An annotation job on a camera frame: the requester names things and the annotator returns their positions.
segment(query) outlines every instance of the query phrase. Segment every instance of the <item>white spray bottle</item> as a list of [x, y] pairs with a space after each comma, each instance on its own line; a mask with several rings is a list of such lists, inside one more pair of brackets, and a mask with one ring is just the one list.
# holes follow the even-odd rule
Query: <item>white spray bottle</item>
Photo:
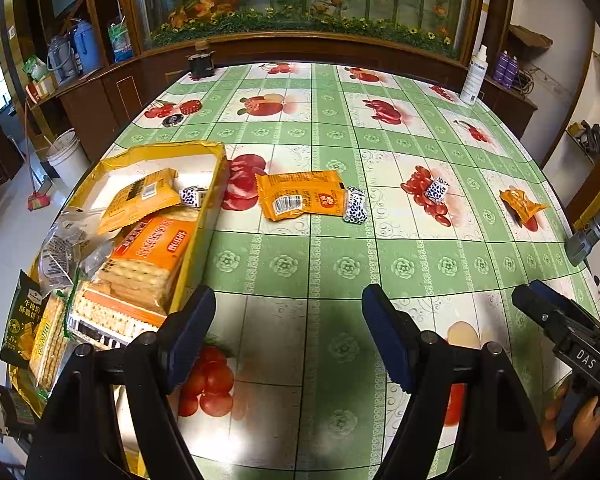
[[471, 58], [469, 72], [460, 93], [460, 98], [468, 105], [473, 105], [480, 93], [484, 76], [487, 73], [487, 66], [487, 47], [481, 45], [478, 54]]

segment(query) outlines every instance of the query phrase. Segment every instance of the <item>green plant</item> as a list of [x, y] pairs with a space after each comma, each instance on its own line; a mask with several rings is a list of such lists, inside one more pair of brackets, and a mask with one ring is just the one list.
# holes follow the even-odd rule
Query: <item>green plant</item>
[[165, 23], [152, 34], [152, 40], [156, 46], [159, 46], [195, 40], [205, 36], [272, 30], [317, 30], [357, 34], [408, 44], [451, 58], [458, 56], [453, 46], [445, 43], [443, 36], [426, 34], [423, 31], [399, 23], [393, 24], [386, 20], [349, 19], [329, 14], [302, 13], [301, 7], [293, 5], [270, 9], [266, 12], [255, 9], [228, 12], [211, 20], [189, 20], [180, 28], [173, 28]]

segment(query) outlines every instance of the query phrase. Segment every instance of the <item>dark green snack package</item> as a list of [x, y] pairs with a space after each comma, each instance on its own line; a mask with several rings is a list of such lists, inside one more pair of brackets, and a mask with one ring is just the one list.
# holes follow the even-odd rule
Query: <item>dark green snack package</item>
[[1, 361], [19, 368], [29, 367], [36, 330], [45, 305], [46, 299], [40, 294], [40, 286], [21, 270], [4, 329], [0, 348]]

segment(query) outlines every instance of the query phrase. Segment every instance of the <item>screw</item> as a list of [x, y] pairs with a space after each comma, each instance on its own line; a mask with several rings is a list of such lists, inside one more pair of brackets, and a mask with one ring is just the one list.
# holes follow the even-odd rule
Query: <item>screw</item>
[[498, 355], [500, 352], [502, 352], [502, 346], [500, 343], [496, 343], [495, 341], [489, 341], [487, 343], [487, 350], [493, 355]]
[[158, 339], [158, 336], [155, 335], [155, 332], [142, 332], [138, 336], [138, 342], [143, 345], [150, 345], [151, 343], [154, 343], [156, 339]]
[[93, 347], [89, 343], [83, 343], [75, 348], [74, 353], [78, 357], [87, 357], [87, 355], [91, 353], [92, 348]]
[[420, 332], [420, 339], [424, 343], [432, 345], [433, 343], [438, 341], [438, 334], [432, 332], [431, 330], [423, 330], [422, 332]]

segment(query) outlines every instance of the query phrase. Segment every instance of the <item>purple bottle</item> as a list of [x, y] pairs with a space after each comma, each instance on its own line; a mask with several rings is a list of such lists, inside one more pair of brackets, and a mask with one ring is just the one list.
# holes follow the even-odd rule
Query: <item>purple bottle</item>
[[501, 52], [500, 55], [498, 56], [498, 62], [496, 63], [496, 68], [493, 70], [493, 77], [492, 79], [496, 82], [499, 83], [502, 81], [502, 78], [504, 77], [504, 73], [507, 69], [507, 65], [509, 64], [509, 55], [507, 54], [507, 51], [505, 50], [504, 52]]
[[518, 58], [514, 56], [512, 59], [509, 59], [509, 64], [507, 65], [507, 69], [505, 70], [504, 77], [502, 78], [502, 86], [507, 90], [511, 88], [513, 85], [513, 79], [518, 73]]

